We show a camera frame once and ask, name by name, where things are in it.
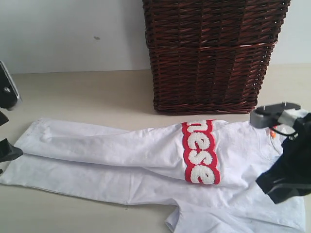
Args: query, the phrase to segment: brown wicker basket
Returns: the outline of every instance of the brown wicker basket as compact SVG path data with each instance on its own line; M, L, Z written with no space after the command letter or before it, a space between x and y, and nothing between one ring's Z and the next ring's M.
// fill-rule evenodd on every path
M154 107L249 113L290 0L143 0Z

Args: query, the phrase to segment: white lettering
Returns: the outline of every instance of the white lettering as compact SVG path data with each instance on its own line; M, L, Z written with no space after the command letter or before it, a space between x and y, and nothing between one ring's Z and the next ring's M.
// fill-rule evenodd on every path
M215 175L212 169L207 166L196 165L191 170L190 179L192 183L199 183L199 177L204 184L214 184L215 182Z
M196 150L192 150L189 154L189 160L193 164L200 164L202 161L206 165L210 165L213 161L212 156L205 150L200 151L199 153Z
M194 131L206 131L208 129L206 120L192 121L192 122L187 123L187 125L189 126L187 128L187 131L189 133L193 133Z
M197 149L196 144L202 150L209 148L209 138L204 133L192 133L188 138L188 146L190 149Z

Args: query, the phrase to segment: red patch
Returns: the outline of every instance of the red patch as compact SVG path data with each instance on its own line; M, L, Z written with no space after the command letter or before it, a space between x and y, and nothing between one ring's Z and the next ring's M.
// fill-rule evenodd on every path
M182 123L182 132L184 134L183 136L183 146L184 146L184 160L185 160L185 163L187 165L187 168L186 168L186 171L185 171L185 180L188 181L188 182L192 182L191 181L191 171L193 170L193 168L197 165L203 165L203 166L207 166L209 167L213 173L214 173L214 176L215 176L215 180L214 180L214 184L219 184L220 182L220 173L218 171L218 169L216 168L217 166L217 163L218 163L218 160L217 160L217 155L215 153L215 138L213 137L213 135L211 134L212 130L213 130L213 125L212 125L212 120L207 120L206 121L207 123L207 130L195 130L193 131L192 133L204 133L207 138L209 139L209 147L207 149L205 149L205 151L207 151L211 157L212 157L212 162L209 164L209 165L206 165L203 160L201 161L200 164L193 164L190 160L189 160L189 154L190 152L193 150L189 147L188 145L188 139L190 137L190 135L192 133L190 133L188 131L188 128L190 126L200 126L200 124L198 123L193 123L191 125L187 125L187 123ZM202 149L197 148L195 149L195 151L197 151L197 153L201 152ZM201 177L198 178L198 182L199 183L203 183Z

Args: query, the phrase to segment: table surface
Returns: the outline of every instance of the table surface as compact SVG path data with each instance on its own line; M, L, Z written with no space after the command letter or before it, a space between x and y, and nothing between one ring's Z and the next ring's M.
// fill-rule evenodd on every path
M269 66L259 105L291 101L311 110L310 65ZM14 143L41 117L105 125L126 130L162 127L203 118L245 121L249 115L163 116L153 110L149 70L20 74L13 76L23 104L3 111L10 122L1 138ZM311 195L305 197L311 219ZM173 206L122 206L0 185L2 233L168 233L164 224ZM307 232L311 224L307 222Z

